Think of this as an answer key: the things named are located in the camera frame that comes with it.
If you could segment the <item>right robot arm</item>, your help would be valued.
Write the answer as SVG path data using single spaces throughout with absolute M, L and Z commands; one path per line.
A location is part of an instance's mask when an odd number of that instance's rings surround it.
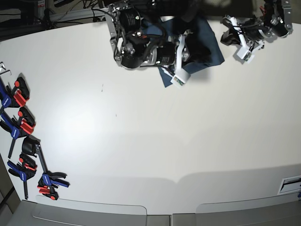
M 102 0 L 113 57 L 127 70 L 156 67 L 166 85 L 184 86 L 190 63 L 208 63 L 191 0 Z

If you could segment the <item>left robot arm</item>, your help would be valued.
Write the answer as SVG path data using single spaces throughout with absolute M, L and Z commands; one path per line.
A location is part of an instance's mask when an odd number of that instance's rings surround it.
M 262 16 L 237 18 L 226 15 L 221 21 L 228 28 L 221 36 L 221 43 L 239 46 L 236 56 L 246 63 L 253 60 L 256 51 L 265 47 L 265 40 L 285 38 L 293 32 L 289 0 L 266 0 L 260 10 Z

